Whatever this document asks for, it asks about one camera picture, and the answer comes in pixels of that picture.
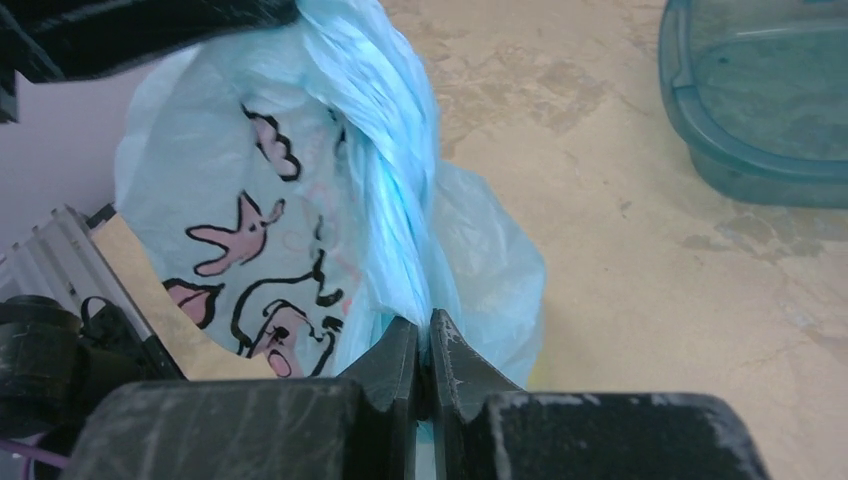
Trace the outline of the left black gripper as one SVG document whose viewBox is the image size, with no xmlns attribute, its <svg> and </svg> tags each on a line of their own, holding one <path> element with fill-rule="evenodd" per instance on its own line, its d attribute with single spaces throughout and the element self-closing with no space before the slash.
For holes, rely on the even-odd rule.
<svg viewBox="0 0 848 480">
<path fill-rule="evenodd" d="M 1 120 L 19 119 L 17 76 L 34 84 L 99 80 L 298 17 L 292 0 L 1 0 Z"/>
</svg>

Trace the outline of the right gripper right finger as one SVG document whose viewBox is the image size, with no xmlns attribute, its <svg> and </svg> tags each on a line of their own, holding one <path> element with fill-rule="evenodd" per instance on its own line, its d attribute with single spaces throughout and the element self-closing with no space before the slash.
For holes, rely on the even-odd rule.
<svg viewBox="0 0 848 480">
<path fill-rule="evenodd" d="M 464 339 L 430 322 L 439 479 L 765 479 L 736 412 L 695 393 L 521 389 Z"/>
</svg>

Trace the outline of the light blue plastic bag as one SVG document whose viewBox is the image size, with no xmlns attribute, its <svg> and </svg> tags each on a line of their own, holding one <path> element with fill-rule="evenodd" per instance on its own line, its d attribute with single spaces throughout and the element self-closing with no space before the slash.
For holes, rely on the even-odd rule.
<svg viewBox="0 0 848 480">
<path fill-rule="evenodd" d="M 173 54 L 140 84 L 116 207 L 178 308 L 282 378 L 339 374 L 434 310 L 518 385 L 545 267 L 486 181 L 440 157 L 425 68 L 377 1 Z"/>
</svg>

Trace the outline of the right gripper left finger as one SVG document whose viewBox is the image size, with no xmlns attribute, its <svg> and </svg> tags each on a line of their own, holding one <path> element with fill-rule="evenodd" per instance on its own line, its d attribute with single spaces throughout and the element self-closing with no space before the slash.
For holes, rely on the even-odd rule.
<svg viewBox="0 0 848 480">
<path fill-rule="evenodd" d="M 66 479 L 410 479 L 418 333 L 394 319 L 333 378 L 138 382 L 88 418 Z"/>
</svg>

